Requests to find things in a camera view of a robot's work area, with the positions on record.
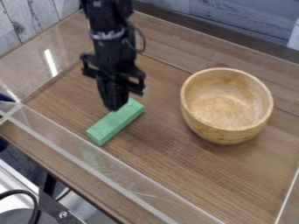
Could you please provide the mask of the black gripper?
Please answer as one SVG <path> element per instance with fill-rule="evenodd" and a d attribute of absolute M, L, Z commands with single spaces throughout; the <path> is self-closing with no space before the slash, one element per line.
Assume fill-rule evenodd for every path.
<path fill-rule="evenodd" d="M 83 53 L 83 73 L 96 78 L 101 101 L 116 111 L 128 101 L 128 92 L 145 93 L 145 73 L 136 66 L 136 55 L 145 50 L 145 36 L 135 28 L 119 32 L 89 31 L 95 53 Z"/>

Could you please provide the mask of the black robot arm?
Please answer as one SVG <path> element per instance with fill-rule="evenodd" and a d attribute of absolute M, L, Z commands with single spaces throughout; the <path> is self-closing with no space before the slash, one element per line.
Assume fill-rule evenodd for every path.
<path fill-rule="evenodd" d="M 81 72 L 96 80 L 107 109 L 117 111 L 131 93 L 145 93 L 145 73 L 136 66 L 136 55 L 145 51 L 145 36 L 129 21 L 132 0 L 80 0 L 80 4 L 95 51 L 79 57 Z"/>

